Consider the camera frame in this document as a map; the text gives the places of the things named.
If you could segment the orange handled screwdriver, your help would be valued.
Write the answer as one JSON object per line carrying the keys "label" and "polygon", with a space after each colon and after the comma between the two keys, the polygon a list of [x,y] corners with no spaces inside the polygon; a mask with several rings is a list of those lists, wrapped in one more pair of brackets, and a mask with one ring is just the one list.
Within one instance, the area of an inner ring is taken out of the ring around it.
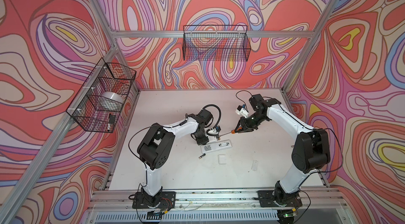
{"label": "orange handled screwdriver", "polygon": [[235,132],[235,130],[232,130],[232,131],[227,132],[227,133],[225,133],[225,134],[221,134],[220,137],[224,137],[224,136],[226,136],[226,135],[228,135],[228,134],[236,134],[236,132]]}

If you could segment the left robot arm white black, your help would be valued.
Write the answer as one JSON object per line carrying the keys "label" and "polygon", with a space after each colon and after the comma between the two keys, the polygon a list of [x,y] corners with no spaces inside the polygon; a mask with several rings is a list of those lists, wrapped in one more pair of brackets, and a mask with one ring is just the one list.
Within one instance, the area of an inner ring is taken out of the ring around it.
{"label": "left robot arm white black", "polygon": [[146,185],[143,193],[154,199],[162,191],[160,168],[169,158],[175,140],[193,135],[199,146],[209,142],[206,128],[213,115],[206,109],[189,114],[181,121],[169,125],[154,123],[138,146],[137,153],[146,165]]}

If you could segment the white battery cover plate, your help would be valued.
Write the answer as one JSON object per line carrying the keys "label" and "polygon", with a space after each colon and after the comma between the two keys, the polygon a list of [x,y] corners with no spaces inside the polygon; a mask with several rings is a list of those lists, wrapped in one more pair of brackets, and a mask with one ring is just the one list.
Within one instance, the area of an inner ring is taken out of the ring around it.
{"label": "white battery cover plate", "polygon": [[208,136],[208,139],[209,139],[208,144],[211,144],[211,143],[220,141],[220,137],[219,137],[219,136],[210,136],[210,135],[209,135],[209,136]]}

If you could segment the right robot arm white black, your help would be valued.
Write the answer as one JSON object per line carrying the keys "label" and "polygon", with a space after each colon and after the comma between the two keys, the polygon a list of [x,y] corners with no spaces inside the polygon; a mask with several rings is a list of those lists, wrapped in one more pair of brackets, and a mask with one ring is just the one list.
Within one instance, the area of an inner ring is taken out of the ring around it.
{"label": "right robot arm white black", "polygon": [[254,113],[250,115],[246,105],[238,106],[236,113],[240,119],[232,134],[253,132],[262,122],[273,121],[295,140],[292,165],[276,183],[272,196],[275,204],[286,206],[297,198],[300,186],[307,178],[330,162],[329,136],[324,129],[316,129],[299,120],[277,99],[255,94],[249,103]]}

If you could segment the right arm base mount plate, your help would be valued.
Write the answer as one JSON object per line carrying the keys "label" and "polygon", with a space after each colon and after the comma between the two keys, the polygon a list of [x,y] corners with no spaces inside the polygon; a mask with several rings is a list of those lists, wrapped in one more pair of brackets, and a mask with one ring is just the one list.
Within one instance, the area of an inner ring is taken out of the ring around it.
{"label": "right arm base mount plate", "polygon": [[283,190],[259,190],[257,200],[261,207],[299,208],[303,206],[298,192],[284,193]]}

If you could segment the white remote control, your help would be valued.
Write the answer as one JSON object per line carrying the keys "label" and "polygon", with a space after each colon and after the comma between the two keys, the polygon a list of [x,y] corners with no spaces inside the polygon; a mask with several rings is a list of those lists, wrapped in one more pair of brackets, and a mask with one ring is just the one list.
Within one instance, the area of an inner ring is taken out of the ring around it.
{"label": "white remote control", "polygon": [[207,154],[210,152],[216,152],[216,151],[229,149],[231,147],[232,147],[231,141],[224,140],[224,141],[211,142],[209,144],[201,146],[200,148],[201,148],[202,154]]}

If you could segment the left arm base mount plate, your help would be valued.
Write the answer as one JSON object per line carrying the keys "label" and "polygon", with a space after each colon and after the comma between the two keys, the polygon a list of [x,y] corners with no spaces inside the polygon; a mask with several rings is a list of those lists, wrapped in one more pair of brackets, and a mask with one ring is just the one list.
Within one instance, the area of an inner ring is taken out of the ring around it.
{"label": "left arm base mount plate", "polygon": [[146,192],[136,192],[133,199],[133,209],[171,209],[175,207],[176,192],[163,191],[155,196],[150,196]]}

